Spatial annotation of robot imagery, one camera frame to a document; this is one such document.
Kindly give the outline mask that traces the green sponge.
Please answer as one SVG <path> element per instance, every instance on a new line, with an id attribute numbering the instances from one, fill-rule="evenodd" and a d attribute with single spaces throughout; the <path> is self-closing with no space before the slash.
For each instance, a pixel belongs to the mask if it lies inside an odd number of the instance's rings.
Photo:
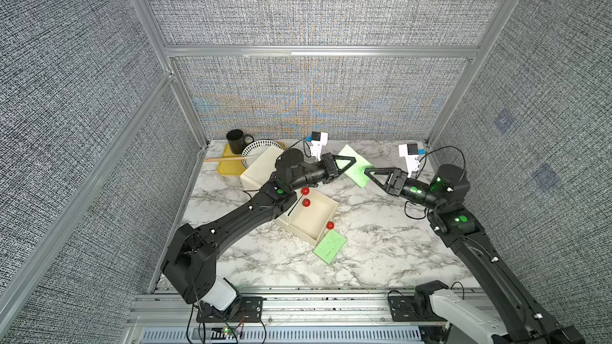
<path id="1" fill-rule="evenodd" d="M 331 229 L 313 250 L 314 254 L 325 264 L 331 264 L 339 251 L 344 247 L 347 238 Z"/>
<path id="2" fill-rule="evenodd" d="M 373 167 L 373 165 L 348 144 L 341 149 L 339 155 L 355 159 L 355 163 L 345 171 L 345 175 L 347 175 L 359 188 L 365 188 L 371 180 L 365 175 L 365 170 Z"/>

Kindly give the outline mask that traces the white three-drawer cabinet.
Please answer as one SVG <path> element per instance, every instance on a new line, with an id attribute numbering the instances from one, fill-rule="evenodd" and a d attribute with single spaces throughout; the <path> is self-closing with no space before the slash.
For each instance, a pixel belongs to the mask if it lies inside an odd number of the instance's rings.
<path id="1" fill-rule="evenodd" d="M 243 189 L 259 190 L 276 170 L 275 162 L 283 152 L 284 150 L 270 147 L 254 163 L 250 164 L 246 171 L 240 175 Z"/>

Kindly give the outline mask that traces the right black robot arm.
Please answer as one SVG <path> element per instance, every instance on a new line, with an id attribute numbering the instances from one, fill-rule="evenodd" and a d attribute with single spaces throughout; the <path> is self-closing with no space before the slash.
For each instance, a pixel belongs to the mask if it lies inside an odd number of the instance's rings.
<path id="1" fill-rule="evenodd" d="M 430 183 L 394 168 L 368 168 L 365 175 L 387 194 L 421 205 L 434 233 L 465 264 L 500 318 L 454 295 L 440 281 L 416 288 L 414 312 L 443 318 L 477 343 L 583 343 L 574 326 L 564 326 L 527 291 L 502 260 L 489 235 L 463 202 L 470 190 L 464 169 L 440 166 Z"/>

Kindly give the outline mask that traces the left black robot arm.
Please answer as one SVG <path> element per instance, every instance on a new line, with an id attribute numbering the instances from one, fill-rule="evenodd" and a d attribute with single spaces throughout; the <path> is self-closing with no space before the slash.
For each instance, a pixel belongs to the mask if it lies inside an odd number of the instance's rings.
<path id="1" fill-rule="evenodd" d="M 275 162 L 268 181 L 236 210 L 205 225 L 179 227 L 161 264 L 162 274 L 187 304 L 201 301 L 220 311 L 238 298 L 233 286 L 216 274 L 217 260 L 231 245 L 297 203 L 298 190 L 334 182 L 352 168 L 356 158 L 331 153 L 319 162 L 305 162 L 304 154 L 289 148 Z"/>

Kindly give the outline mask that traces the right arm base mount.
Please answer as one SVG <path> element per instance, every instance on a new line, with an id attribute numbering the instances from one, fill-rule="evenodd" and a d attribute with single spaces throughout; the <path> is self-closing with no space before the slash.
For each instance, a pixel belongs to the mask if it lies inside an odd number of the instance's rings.
<path id="1" fill-rule="evenodd" d="M 408 322 L 447 322 L 446 319 L 436 315 L 430 296 L 435 291 L 449 290 L 449 287 L 439 281 L 431 281 L 418 285 L 412 296 L 407 296 L 398 290 L 390 290 L 387 293 L 387 303 L 390 308 L 392 320 L 396 323 Z"/>

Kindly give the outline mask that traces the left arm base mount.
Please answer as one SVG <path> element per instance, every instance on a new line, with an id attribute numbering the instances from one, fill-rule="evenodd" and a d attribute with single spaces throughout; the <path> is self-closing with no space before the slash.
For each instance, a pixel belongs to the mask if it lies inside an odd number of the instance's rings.
<path id="1" fill-rule="evenodd" d="M 261 296 L 243 296 L 232 302 L 225 310 L 218 310 L 211 304 L 200 303 L 198 323 L 259 323 L 263 312 L 264 299 Z"/>

